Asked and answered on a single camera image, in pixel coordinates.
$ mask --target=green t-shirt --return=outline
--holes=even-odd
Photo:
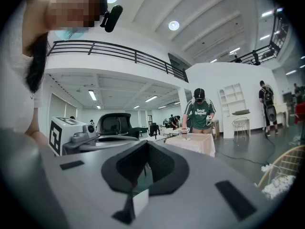
[[[189,116],[190,112],[192,112],[190,117],[195,129],[205,130],[211,128],[211,126],[206,125],[206,117],[211,115],[211,113],[216,112],[211,100],[205,98],[202,104],[198,104],[196,102],[193,104],[190,100],[187,103],[184,114]]]

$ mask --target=red cloth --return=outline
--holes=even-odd
[[[295,107],[295,123],[305,120],[305,102]]]

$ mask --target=black rectangle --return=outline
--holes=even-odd
[[[60,165],[60,167],[62,170],[67,170],[67,169],[71,169],[71,168],[74,168],[77,166],[81,166],[83,164],[84,164],[84,162],[82,162],[81,160],[78,160],[78,161],[73,161],[70,163],[62,164],[62,165]]]
[[[229,204],[239,220],[243,220],[256,212],[256,208],[229,181],[215,184],[218,191]]]

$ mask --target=person wearing backpack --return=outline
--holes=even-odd
[[[267,109],[267,106],[269,105],[273,105],[273,91],[265,86],[265,83],[264,81],[260,81],[260,86],[261,86],[261,90],[259,90],[259,93],[258,93],[258,98],[259,98],[259,101],[261,103],[263,103],[264,105],[264,114],[265,114],[265,118],[266,118],[266,126],[267,126],[267,136],[270,136],[270,121],[268,119],[268,116],[267,116],[267,112],[266,112],[266,109]],[[274,128],[275,128],[275,134],[278,134],[278,129],[277,129],[277,120],[273,121],[273,124],[274,124]]]
[[[192,112],[192,133],[211,133],[211,123],[215,115],[215,108],[212,101],[205,97],[204,89],[197,88],[194,91],[193,99],[187,103],[185,112],[182,119],[182,135],[185,137],[186,121],[190,113]]]

